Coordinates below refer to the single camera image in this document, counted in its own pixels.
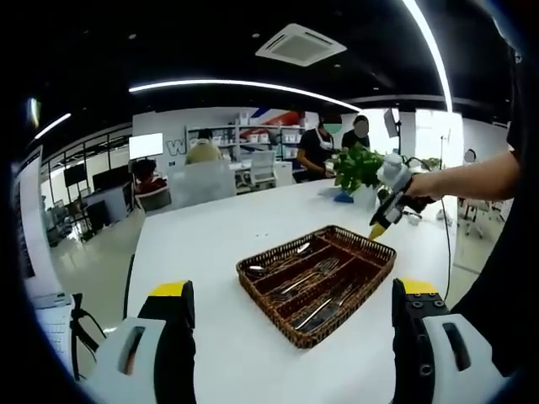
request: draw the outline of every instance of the green plant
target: green plant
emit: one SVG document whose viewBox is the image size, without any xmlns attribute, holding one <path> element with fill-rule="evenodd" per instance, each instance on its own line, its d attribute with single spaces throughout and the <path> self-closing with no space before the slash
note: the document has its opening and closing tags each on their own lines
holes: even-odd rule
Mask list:
<svg viewBox="0 0 539 404">
<path fill-rule="evenodd" d="M 364 148 L 356 143 L 351 149 L 344 149 L 334 160 L 334 171 L 337 176 L 335 185 L 347 194 L 352 194 L 363 183 L 367 187 L 377 187 L 380 181 L 376 171 L 384 163 L 382 154 Z"/>
<path fill-rule="evenodd" d="M 403 158 L 404 162 L 408 160 L 408 156 L 401 156 L 401 157 Z M 435 171 L 435 170 L 440 169 L 441 160 L 439 158 L 436 158 L 436 157 L 424 158 L 421 161 L 429 168 L 430 171 Z"/>
</svg>

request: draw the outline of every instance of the black shirt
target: black shirt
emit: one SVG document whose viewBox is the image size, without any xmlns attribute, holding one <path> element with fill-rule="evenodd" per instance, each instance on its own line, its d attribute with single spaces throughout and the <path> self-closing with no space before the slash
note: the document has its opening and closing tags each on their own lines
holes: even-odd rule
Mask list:
<svg viewBox="0 0 539 404">
<path fill-rule="evenodd" d="M 527 368 L 536 352 L 539 170 L 533 159 L 539 150 L 537 111 L 538 70 L 526 61 L 517 62 L 508 135 L 520 164 L 515 199 L 481 275 L 453 309 L 487 338 L 493 347 L 494 364 L 504 375 L 520 367 Z"/>
<path fill-rule="evenodd" d="M 332 145 L 334 144 L 334 138 L 331 135 L 324 136 L 320 134 L 320 137 L 324 141 L 328 141 Z M 318 138 L 317 132 L 315 129 L 307 130 L 300 140 L 299 148 L 305 151 L 305 157 L 307 160 L 321 168 L 325 168 L 326 160 L 331 158 L 333 150 L 324 150 L 320 146 L 320 139 Z M 320 178 L 324 178 L 321 173 L 311 173 Z"/>
<path fill-rule="evenodd" d="M 371 141 L 369 140 L 369 136 L 365 137 L 358 137 L 354 130 L 349 130 L 343 135 L 343 140 L 340 143 L 341 148 L 348 147 L 351 149 L 354 147 L 355 143 L 359 142 L 362 146 L 366 147 L 367 149 L 371 148 Z"/>
</svg>

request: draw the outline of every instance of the black ceiling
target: black ceiling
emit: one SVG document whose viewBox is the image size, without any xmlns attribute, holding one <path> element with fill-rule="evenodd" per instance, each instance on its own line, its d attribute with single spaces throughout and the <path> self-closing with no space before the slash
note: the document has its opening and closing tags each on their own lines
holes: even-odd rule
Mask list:
<svg viewBox="0 0 539 404">
<path fill-rule="evenodd" d="M 230 78 L 272 82 L 337 99 L 385 94 L 442 95 L 423 37 L 400 0 L 227 2 L 181 8 L 141 4 L 141 12 L 67 23 L 62 17 L 26 19 L 17 49 L 19 100 L 42 104 L 42 125 L 67 112 L 71 119 L 45 135 L 53 148 L 131 120 L 149 110 L 205 106 L 265 106 L 320 109 L 316 100 L 291 93 L 242 87 L 168 88 L 129 94 L 148 82 L 183 78 Z M 420 1 L 446 65 L 452 96 L 478 102 L 457 104 L 467 116 L 506 119 L 510 72 L 507 47 L 492 22 L 469 3 Z M 304 25 L 348 50 L 309 67 L 254 56 L 289 23 Z M 362 102 L 360 107 L 395 101 Z M 440 101 L 401 102 L 407 107 L 445 107 Z M 35 134 L 27 130 L 29 141 Z"/>
</svg>

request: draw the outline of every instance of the white flower pot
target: white flower pot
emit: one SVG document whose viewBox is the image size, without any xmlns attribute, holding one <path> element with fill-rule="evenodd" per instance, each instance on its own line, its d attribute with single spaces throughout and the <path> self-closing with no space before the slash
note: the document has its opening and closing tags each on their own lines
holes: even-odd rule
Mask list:
<svg viewBox="0 0 539 404">
<path fill-rule="evenodd" d="M 374 211 L 376 208 L 376 189 L 362 184 L 353 194 L 354 205 L 361 209 Z"/>
</svg>

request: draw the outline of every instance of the tv screen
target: tv screen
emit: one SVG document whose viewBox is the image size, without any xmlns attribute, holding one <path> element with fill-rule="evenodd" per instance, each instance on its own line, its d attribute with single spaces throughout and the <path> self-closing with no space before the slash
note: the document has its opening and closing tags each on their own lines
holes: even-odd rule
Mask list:
<svg viewBox="0 0 539 404">
<path fill-rule="evenodd" d="M 163 154 L 163 133 L 132 136 L 129 138 L 129 159 Z"/>
<path fill-rule="evenodd" d="M 104 173 L 95 174 L 92 179 L 93 189 L 102 191 L 129 183 L 131 181 L 131 175 L 127 166 L 121 166 L 105 171 Z"/>
<path fill-rule="evenodd" d="M 76 166 L 64 170 L 64 180 L 66 181 L 67 187 L 74 185 L 75 183 L 80 183 L 81 181 L 86 181 L 86 165 L 77 164 Z"/>
</svg>

